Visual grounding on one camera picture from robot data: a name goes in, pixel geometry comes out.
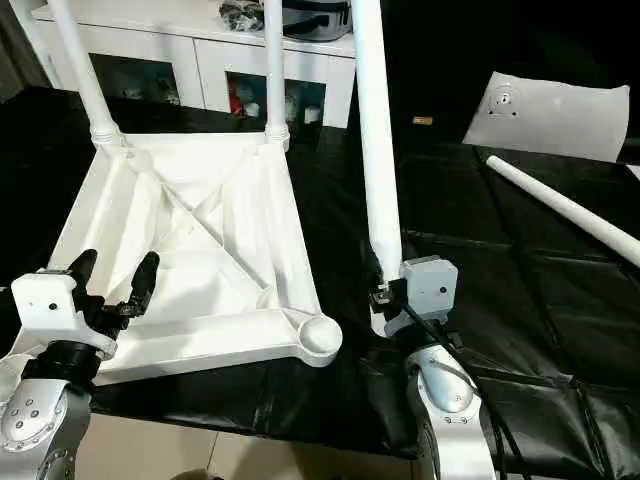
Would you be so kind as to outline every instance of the white plastic tube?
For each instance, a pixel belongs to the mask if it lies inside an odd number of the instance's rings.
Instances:
[[[267,128],[269,143],[288,149],[289,128],[285,120],[284,52],[282,45],[282,0],[264,2],[264,36],[267,49]]]
[[[80,40],[78,26],[71,14],[69,2],[67,0],[48,1],[69,55],[71,67],[78,80],[80,97],[91,124],[92,140],[96,144],[120,143],[120,130],[109,113],[91,59]]]
[[[369,237],[385,281],[400,278],[402,245],[380,0],[353,0]]]
[[[487,165],[640,267],[640,242],[631,235],[495,155]]]

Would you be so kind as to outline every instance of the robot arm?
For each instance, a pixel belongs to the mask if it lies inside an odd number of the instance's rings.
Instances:
[[[12,284],[22,328],[47,349],[30,360],[8,403],[0,405],[0,479],[71,480],[89,425],[92,380],[112,358],[129,319],[144,314],[159,257],[150,252],[131,282],[128,302],[106,306],[87,294],[97,258],[84,252],[65,271],[42,270]]]

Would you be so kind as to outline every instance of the floor tile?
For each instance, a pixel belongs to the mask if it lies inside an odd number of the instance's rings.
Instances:
[[[220,433],[209,471],[224,480],[410,480],[410,462]]]
[[[77,480],[169,480],[209,463],[217,432],[93,415]]]

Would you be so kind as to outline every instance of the black tablecloth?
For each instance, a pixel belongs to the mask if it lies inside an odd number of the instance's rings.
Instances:
[[[110,106],[130,133],[263,128],[194,109]],[[46,263],[94,150],[75,94],[27,90],[0,107],[0,122],[0,285],[7,285]],[[407,252],[440,255],[459,268],[447,328],[459,335],[532,472],[640,477],[637,269],[488,170],[480,160],[489,151],[402,147]],[[640,183],[623,166],[500,154],[640,238]],[[318,296],[344,332],[336,360],[323,369],[283,359],[109,386],[93,408],[412,458],[406,345],[369,327],[358,135],[300,128],[287,158]],[[6,308],[4,344],[15,327]]]

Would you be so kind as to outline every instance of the white shelf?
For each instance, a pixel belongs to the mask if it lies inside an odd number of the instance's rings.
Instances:
[[[232,32],[220,18],[221,0],[71,0],[81,25],[165,33],[243,45],[264,46],[262,32]],[[36,20],[53,21],[48,6],[33,11]],[[284,49],[355,58],[353,35],[323,43],[285,38]]]

